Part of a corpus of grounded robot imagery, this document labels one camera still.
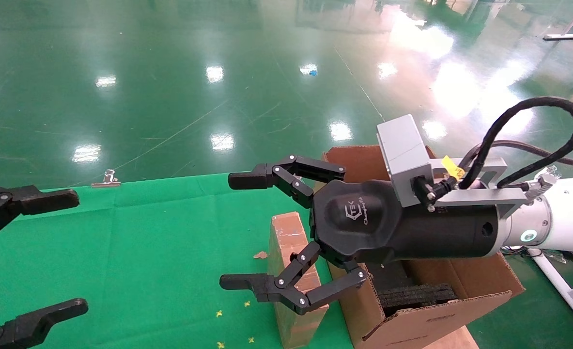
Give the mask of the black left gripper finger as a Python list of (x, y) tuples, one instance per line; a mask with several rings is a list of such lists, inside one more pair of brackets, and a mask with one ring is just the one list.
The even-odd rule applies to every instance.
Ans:
[(0, 231), (18, 216), (35, 216), (78, 205), (78, 193), (72, 189), (42, 192), (32, 185), (11, 189), (0, 187)]
[(27, 312), (0, 326), (0, 349), (29, 349), (42, 344), (57, 323), (82, 316), (88, 312), (83, 298)]

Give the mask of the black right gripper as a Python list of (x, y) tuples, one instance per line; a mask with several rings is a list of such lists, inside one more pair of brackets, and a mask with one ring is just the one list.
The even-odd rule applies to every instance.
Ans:
[[(421, 204), (403, 207), (390, 181), (346, 183), (346, 167), (302, 156), (259, 163), (250, 172), (229, 173), (232, 190), (276, 187), (303, 208), (311, 208), (311, 241), (278, 274), (225, 274), (224, 290), (252, 291), (258, 302), (282, 303), (304, 315), (361, 287), (368, 278), (359, 263), (394, 260), (475, 258), (491, 254), (499, 220), (493, 205), (454, 206), (428, 211)], [(316, 193), (304, 178), (327, 183)], [(295, 287), (323, 256), (347, 274), (302, 292)]]

